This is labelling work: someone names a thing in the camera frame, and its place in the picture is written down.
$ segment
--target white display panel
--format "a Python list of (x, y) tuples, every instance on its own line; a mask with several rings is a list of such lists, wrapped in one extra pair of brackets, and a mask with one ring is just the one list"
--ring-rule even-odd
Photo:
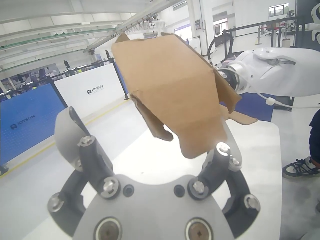
[(81, 119), (120, 99), (125, 99), (112, 64), (107, 64), (54, 82), (68, 106)]

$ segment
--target shoelace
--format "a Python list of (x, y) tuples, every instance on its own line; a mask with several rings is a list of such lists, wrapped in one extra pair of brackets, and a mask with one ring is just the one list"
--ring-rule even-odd
[(296, 170), (297, 173), (308, 173), (310, 175), (318, 174), (317, 171), (314, 171), (313, 169), (308, 167), (308, 165), (306, 164), (306, 160), (305, 159), (300, 159), (299, 160), (299, 159), (296, 158), (296, 162), (293, 162), (290, 165), (294, 167), (294, 169)]

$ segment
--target blue display panel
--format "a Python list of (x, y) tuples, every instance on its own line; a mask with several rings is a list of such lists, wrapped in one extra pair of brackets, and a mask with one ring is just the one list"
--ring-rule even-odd
[(235, 111), (257, 118), (260, 121), (271, 122), (274, 105), (267, 105), (265, 99), (256, 93), (241, 94), (242, 99), (235, 106)]
[(64, 108), (51, 84), (2, 102), (0, 165), (52, 136)]

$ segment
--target black pants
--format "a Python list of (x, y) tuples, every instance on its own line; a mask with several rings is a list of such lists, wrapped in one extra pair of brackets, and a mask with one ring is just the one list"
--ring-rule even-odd
[(313, 116), (310, 126), (310, 156), (315, 162), (320, 163), (320, 110)]

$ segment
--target joyson logo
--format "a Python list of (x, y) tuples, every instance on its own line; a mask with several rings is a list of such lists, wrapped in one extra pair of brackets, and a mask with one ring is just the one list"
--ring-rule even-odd
[(91, 94), (97, 93), (97, 92), (99, 92), (99, 91), (101, 91), (101, 90), (103, 90), (103, 85), (99, 85), (99, 86), (97, 86), (97, 87), (95, 87), (95, 88), (88, 89), (88, 90), (87, 90), (87, 93), (88, 93), (89, 95), (91, 95)]
[(21, 124), (23, 124), (23, 123), (25, 123), (25, 122), (27, 122), (27, 121), (35, 118), (35, 117), (36, 117), (35, 115), (31, 115), (31, 116), (29, 116), (29, 117), (27, 117), (27, 118), (25, 118), (25, 119), (22, 119), (21, 121), (19, 121), (19, 122), (17, 122), (17, 123), (12, 124), (12, 125), (10, 126), (10, 128), (11, 128), (12, 130), (14, 130), (14, 129), (18, 128), (19, 125), (21, 125)]

